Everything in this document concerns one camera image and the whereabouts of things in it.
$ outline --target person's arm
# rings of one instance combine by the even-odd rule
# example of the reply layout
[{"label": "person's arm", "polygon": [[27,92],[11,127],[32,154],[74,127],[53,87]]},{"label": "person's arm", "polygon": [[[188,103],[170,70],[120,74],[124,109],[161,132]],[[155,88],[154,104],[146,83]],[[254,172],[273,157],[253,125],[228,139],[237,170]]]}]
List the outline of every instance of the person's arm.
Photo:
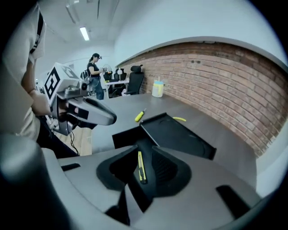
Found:
[{"label": "person's arm", "polygon": [[93,67],[93,66],[90,66],[90,67],[89,67],[89,71],[90,71],[91,75],[96,75],[96,74],[102,73],[102,72],[103,72],[103,69],[100,69],[100,70],[98,70],[98,71],[95,71],[95,70],[94,70],[94,67]]},{"label": "person's arm", "polygon": [[50,107],[45,94],[35,90],[35,64],[36,61],[34,65],[31,61],[28,61],[26,73],[23,76],[21,85],[34,100],[31,106],[34,114],[38,116],[50,115]]}]

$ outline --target jeans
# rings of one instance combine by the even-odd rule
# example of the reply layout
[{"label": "jeans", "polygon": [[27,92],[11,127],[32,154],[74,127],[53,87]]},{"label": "jeans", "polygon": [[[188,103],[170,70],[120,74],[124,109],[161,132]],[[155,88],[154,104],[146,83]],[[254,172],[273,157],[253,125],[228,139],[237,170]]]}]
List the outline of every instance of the jeans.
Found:
[{"label": "jeans", "polygon": [[96,94],[96,98],[98,100],[104,99],[104,91],[101,86],[100,77],[94,77],[90,83],[90,86],[92,88],[92,95]]},{"label": "jeans", "polygon": [[44,122],[41,120],[40,132],[37,139],[40,147],[51,149],[57,159],[78,156],[76,152],[60,141]]}]

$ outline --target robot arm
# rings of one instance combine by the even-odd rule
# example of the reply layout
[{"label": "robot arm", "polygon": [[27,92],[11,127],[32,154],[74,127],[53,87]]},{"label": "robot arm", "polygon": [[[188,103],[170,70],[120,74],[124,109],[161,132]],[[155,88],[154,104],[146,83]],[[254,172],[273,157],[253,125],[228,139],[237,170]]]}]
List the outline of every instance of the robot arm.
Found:
[{"label": "robot arm", "polygon": [[[98,124],[111,125],[116,122],[114,112],[99,100],[89,97],[87,83],[67,66],[55,63],[45,82],[44,91],[52,117],[59,121],[59,129],[54,129],[56,132],[67,136],[76,126],[93,129]],[[61,101],[68,103],[65,116],[59,115]]]}]

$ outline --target gray table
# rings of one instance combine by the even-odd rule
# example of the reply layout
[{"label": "gray table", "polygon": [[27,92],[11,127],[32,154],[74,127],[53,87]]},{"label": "gray table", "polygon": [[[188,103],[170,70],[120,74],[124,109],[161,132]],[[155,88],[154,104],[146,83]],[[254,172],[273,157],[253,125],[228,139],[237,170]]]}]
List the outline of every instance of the gray table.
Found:
[{"label": "gray table", "polygon": [[203,112],[170,96],[161,98],[151,94],[110,98],[103,101],[117,115],[117,121],[110,126],[96,126],[92,131],[92,153],[115,149],[112,135],[135,128],[139,123],[135,117],[147,108],[142,119],[148,119],[163,112],[169,116],[182,117],[185,127],[216,148],[214,161],[256,187],[256,157],[253,149],[224,125]]}]

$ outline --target person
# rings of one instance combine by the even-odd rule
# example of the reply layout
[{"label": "person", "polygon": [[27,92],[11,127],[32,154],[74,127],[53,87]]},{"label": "person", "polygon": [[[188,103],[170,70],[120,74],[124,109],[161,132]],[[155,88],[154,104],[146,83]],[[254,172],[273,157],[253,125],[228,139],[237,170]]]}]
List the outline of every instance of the person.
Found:
[{"label": "person", "polygon": [[99,69],[96,66],[96,62],[100,59],[100,55],[97,53],[94,53],[92,57],[89,60],[89,63],[87,65],[87,71],[88,75],[92,78],[91,86],[92,86],[92,95],[96,94],[96,98],[98,100],[104,99],[104,91],[101,86],[101,77],[100,73],[104,72],[103,69]]},{"label": "person", "polygon": [[[44,94],[35,89],[36,60],[44,55],[46,23],[36,4],[19,23],[2,53],[2,62],[8,77],[33,99],[27,111],[20,136],[36,141],[40,147],[51,149],[57,158],[78,156],[60,141],[41,116],[50,115],[50,107]],[[59,113],[65,115],[67,104],[62,102]]]}]

